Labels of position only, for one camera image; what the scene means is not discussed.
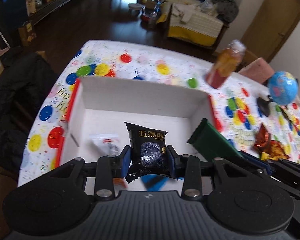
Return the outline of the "wooden chair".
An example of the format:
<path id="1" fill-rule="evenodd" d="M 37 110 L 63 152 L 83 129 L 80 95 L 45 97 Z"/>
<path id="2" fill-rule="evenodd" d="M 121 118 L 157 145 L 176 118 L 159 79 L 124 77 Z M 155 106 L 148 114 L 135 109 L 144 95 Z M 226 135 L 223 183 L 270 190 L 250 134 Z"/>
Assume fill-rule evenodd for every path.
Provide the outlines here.
<path id="1" fill-rule="evenodd" d="M 275 73 L 264 58 L 257 57 L 249 50 L 245 51 L 243 60 L 236 72 L 263 85 L 266 85 Z"/>

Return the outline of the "blue desk globe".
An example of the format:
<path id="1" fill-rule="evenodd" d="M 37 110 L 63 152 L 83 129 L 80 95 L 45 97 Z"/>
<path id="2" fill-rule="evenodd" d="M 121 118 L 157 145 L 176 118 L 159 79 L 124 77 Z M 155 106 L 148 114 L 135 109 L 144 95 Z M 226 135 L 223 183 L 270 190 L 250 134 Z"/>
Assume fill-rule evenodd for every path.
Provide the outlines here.
<path id="1" fill-rule="evenodd" d="M 257 106 L 261 113 L 265 116 L 270 115 L 269 104 L 277 103 L 280 106 L 286 106 L 293 102 L 299 91 L 297 79 L 289 72 L 275 72 L 267 82 L 269 89 L 268 100 L 261 97 L 256 99 Z"/>

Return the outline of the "green snack packet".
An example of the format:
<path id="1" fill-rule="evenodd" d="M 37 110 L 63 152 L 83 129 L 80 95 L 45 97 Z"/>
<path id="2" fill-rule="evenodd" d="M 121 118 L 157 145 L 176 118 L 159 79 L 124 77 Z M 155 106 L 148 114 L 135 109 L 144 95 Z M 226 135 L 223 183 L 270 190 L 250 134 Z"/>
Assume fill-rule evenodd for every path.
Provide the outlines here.
<path id="1" fill-rule="evenodd" d="M 213 161 L 215 158 L 242 157 L 241 153 L 209 123 L 207 118 L 201 120 L 187 143 L 207 161 Z"/>

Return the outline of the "sofa with yellow cover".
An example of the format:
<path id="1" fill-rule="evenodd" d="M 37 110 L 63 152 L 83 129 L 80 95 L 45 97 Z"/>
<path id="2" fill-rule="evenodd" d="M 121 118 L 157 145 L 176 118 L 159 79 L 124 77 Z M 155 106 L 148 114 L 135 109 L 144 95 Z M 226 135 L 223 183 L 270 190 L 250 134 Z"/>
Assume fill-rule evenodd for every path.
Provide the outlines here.
<path id="1" fill-rule="evenodd" d="M 156 24 L 168 37 L 214 51 L 238 13 L 236 0 L 162 0 Z"/>

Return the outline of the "red cardboard box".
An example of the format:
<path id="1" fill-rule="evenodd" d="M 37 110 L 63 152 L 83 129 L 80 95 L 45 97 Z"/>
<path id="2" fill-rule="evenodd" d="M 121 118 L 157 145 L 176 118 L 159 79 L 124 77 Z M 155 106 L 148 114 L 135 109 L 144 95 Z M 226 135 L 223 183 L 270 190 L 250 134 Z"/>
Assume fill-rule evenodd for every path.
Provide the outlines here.
<path id="1" fill-rule="evenodd" d="M 180 86 L 113 77 L 83 77 L 75 91 L 61 164 L 76 157 L 87 163 L 101 153 L 93 143 L 99 134 L 118 136 L 121 151 L 130 144 L 126 123 L 166 131 L 165 142 L 179 155 L 204 158 L 187 143 L 202 118 L 213 122 L 210 97 Z"/>

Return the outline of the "orange juice bottle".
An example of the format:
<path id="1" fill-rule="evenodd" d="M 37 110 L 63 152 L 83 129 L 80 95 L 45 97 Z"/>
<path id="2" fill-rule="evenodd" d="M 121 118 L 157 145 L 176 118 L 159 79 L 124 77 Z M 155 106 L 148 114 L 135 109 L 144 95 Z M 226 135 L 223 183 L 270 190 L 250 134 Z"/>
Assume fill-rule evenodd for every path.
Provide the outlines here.
<path id="1" fill-rule="evenodd" d="M 218 55 L 215 64 L 205 76 L 205 82 L 218 89 L 242 62 L 246 46 L 239 40 L 232 40 Z"/>

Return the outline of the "birthday balloon tablecloth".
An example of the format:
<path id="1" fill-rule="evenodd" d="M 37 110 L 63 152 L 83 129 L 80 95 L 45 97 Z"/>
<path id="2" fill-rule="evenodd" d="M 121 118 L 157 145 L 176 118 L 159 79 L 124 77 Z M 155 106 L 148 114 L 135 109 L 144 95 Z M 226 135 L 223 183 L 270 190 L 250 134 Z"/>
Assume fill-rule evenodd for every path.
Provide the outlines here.
<path id="1" fill-rule="evenodd" d="M 60 143 L 57 132 L 68 112 L 75 82 L 83 76 L 144 80 L 206 92 L 213 123 L 235 148 L 251 151 L 253 131 L 264 124 L 272 138 L 284 146 L 291 161 L 300 163 L 300 100 L 283 108 L 272 103 L 270 116 L 264 116 L 256 99 L 268 94 L 266 86 L 233 73 L 214 89 L 204 81 L 211 66 L 207 61 L 151 46 L 88 41 L 58 77 L 35 118 L 23 153 L 19 185 L 55 167 Z"/>

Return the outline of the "silver white snack packet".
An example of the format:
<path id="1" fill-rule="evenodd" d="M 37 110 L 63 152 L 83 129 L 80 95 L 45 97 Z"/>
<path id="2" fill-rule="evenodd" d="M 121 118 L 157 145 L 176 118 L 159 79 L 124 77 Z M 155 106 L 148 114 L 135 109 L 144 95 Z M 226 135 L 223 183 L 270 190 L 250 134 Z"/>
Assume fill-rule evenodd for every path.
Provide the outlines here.
<path id="1" fill-rule="evenodd" d="M 120 140 L 117 134 L 92 134 L 90 139 L 99 155 L 119 154 Z"/>

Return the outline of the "blue snack packet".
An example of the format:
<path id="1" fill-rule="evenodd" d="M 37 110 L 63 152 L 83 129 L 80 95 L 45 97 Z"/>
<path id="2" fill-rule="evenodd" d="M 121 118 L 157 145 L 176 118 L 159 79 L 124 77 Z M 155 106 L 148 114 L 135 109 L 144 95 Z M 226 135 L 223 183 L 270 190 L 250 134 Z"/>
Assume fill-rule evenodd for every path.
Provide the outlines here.
<path id="1" fill-rule="evenodd" d="M 142 176 L 141 181 L 147 191 L 160 191 L 164 186 L 183 181 L 183 178 L 169 178 L 165 176 L 149 174 Z"/>

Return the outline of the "black sesame snack packet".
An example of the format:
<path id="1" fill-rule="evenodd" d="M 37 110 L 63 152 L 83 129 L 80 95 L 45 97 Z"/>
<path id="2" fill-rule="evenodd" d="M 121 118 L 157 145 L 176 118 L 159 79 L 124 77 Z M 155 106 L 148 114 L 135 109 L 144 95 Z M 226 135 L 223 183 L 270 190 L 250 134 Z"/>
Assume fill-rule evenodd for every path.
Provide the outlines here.
<path id="1" fill-rule="evenodd" d="M 131 162 L 126 181 L 131 183 L 145 175 L 175 178 L 170 173 L 165 136 L 168 132 L 126 122 L 129 133 Z"/>

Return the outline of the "red yellow cracker bag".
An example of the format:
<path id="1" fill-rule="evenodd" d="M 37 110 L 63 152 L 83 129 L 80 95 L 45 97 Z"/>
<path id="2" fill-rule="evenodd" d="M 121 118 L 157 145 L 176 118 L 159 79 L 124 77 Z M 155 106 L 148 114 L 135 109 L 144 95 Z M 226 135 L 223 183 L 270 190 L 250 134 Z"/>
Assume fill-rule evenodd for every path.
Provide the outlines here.
<path id="1" fill-rule="evenodd" d="M 283 145 L 277 140 L 271 140 L 271 134 L 268 132 L 264 124 L 261 124 L 258 132 L 255 135 L 255 142 L 253 145 L 263 161 L 279 159 L 289 159 L 290 157 L 285 153 Z"/>

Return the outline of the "black jacket on chair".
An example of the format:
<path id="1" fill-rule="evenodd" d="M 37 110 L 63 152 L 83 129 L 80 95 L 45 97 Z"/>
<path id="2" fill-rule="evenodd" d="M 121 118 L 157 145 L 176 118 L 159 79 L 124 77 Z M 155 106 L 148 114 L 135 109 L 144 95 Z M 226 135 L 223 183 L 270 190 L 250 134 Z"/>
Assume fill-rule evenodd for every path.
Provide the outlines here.
<path id="1" fill-rule="evenodd" d="M 37 53 L 17 59 L 0 76 L 0 167 L 19 173 L 30 129 L 57 74 Z"/>

